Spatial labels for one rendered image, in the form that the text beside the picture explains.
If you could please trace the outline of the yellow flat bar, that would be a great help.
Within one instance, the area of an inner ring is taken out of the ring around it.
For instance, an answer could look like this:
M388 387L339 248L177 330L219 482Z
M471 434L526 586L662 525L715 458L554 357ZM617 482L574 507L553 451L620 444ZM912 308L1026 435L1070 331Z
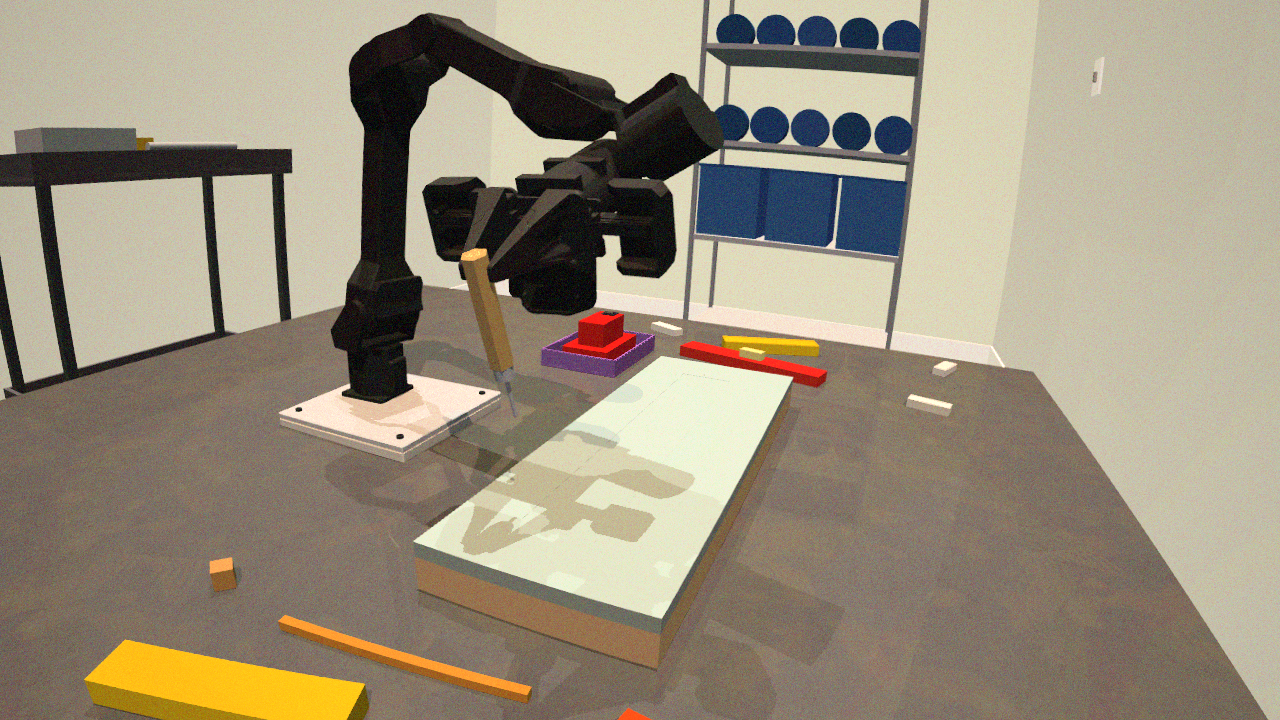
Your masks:
M95 705L163 720L364 720L366 685L124 641L84 684Z
M817 342L813 340L778 340L778 338L723 336L722 347L736 351L739 351L739 348L748 347L748 348L756 348L765 351L765 354L817 356L817 357L819 352L819 345L817 345Z

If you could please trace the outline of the awl with yellow-brown wooden handle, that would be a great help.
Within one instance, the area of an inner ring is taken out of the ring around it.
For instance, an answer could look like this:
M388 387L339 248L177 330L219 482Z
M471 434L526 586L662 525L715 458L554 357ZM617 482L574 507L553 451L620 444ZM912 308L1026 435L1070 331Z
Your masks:
M495 380L506 383L511 406L515 416L517 416L509 386L509 380L515 378L513 357L509 350L506 323L500 313L500 304L497 297L497 284L489 281L486 273L489 264L486 249L474 249L463 252L461 263L465 268L465 278L474 301L477 325L483 334L486 360Z

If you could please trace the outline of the orange long thin bar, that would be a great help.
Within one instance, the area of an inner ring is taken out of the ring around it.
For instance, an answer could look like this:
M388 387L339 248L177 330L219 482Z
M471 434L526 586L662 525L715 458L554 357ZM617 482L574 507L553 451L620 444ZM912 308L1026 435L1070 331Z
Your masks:
M371 642L360 641L352 635L344 635L338 632L332 632L330 629L323 626L315 626L310 623L305 623L298 619L289 618L287 615L282 618L278 623L282 632L289 632L294 635L301 635L308 641L316 641L319 643L330 646L337 650L344 650L348 653L355 653L365 659L372 659L374 661L380 664L401 667L410 673L416 673L424 676L431 676L442 682L448 682L454 685L462 685L468 689L480 691L489 694L497 694L527 705L530 697L532 696L532 687L530 685L522 685L515 682L506 682L494 676L470 673L467 670L453 667L447 664L439 664L428 659L419 659L411 653L404 653L401 651L385 648L381 644L374 644Z

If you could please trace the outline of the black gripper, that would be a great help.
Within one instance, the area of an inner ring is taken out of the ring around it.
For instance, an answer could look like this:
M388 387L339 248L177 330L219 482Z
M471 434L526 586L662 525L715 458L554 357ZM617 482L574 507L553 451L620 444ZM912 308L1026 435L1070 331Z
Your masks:
M605 158L548 158L544 174L521 174L512 187L488 187L475 177L440 177L422 197L435 251L460 263L486 249L490 282L550 266L590 275L605 255L602 234L620 236L623 275L660 278L673 265L677 242L673 196L663 181L617 178ZM616 210L616 213L614 213Z

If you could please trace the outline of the purple shallow tray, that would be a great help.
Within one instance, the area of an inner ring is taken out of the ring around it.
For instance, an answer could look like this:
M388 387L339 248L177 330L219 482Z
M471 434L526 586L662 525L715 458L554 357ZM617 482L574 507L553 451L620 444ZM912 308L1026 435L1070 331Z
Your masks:
M541 365L614 378L650 354L655 346L655 334L632 331L623 331L623 333L636 334L636 346L614 360L563 352L563 345L579 338L577 331L541 348Z

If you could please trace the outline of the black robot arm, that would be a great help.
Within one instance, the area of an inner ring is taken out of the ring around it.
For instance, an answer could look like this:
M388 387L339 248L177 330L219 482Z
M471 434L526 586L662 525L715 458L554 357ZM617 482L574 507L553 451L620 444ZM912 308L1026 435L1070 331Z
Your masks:
M667 181L724 145L716 111L672 72L625 102L600 77L540 63L430 12L364 44L349 61L349 100L364 124L361 259L332 327L334 347L348 354L344 397L385 404L413 389L401 343L413 340L422 311L422 278L404 260L410 129L449 67L506 97L539 137L595 141L575 154L605 158L617 178ZM603 138L609 131L617 140ZM508 281L529 313L570 316L596 304L596 269L547 266Z

